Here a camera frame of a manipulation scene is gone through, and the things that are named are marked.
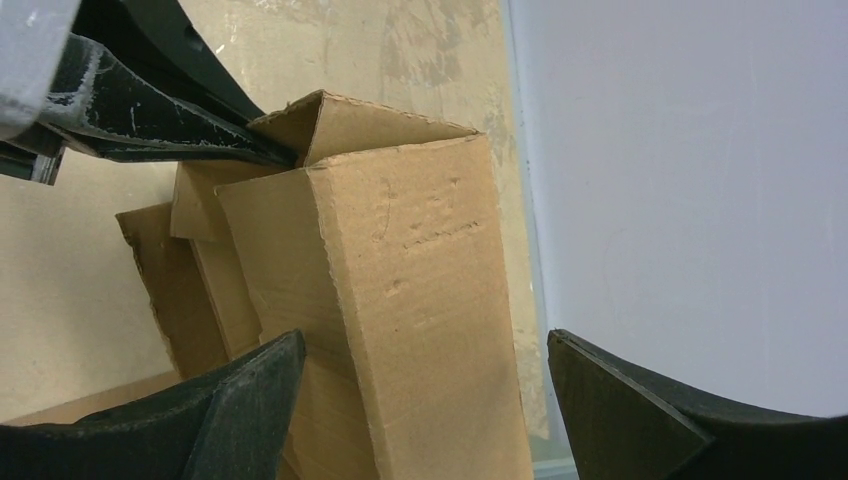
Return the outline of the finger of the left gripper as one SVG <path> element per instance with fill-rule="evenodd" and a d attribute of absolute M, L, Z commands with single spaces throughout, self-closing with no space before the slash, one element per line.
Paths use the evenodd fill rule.
<path fill-rule="evenodd" d="M 69 36 L 39 123 L 68 145 L 116 162 L 234 160 L 291 167 L 297 154 L 169 96 L 102 44 Z"/>
<path fill-rule="evenodd" d="M 263 115 L 177 0 L 83 0 L 72 32 L 164 93 L 224 120 L 245 125 Z"/>

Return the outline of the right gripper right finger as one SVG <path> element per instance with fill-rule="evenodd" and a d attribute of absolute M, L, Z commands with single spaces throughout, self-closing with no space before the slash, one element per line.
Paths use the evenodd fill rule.
<path fill-rule="evenodd" d="M 844 479 L 847 418 L 724 398 L 564 329 L 548 365 L 582 479 Z"/>

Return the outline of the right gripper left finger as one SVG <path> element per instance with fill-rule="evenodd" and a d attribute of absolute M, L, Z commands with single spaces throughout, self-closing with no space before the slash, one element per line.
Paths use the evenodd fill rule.
<path fill-rule="evenodd" d="M 211 372 L 70 424 L 1 428 L 4 479 L 274 479 L 305 366 L 287 332 Z"/>

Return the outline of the brown cardboard box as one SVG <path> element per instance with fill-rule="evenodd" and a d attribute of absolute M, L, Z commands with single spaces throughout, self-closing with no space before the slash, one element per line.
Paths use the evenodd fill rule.
<path fill-rule="evenodd" d="M 186 162 L 116 217 L 174 385 L 298 330 L 274 479 L 531 478 L 487 137 L 324 90 L 252 129 L 296 165 Z"/>

